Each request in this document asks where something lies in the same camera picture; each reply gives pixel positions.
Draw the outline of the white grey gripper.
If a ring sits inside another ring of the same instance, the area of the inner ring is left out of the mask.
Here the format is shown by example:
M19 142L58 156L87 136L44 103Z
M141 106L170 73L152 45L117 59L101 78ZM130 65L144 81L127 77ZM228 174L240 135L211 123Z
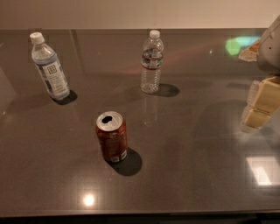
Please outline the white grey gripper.
M260 38L257 65L267 74L280 75L280 15ZM241 131L252 133L259 130L279 108L280 77L254 80L241 115Z

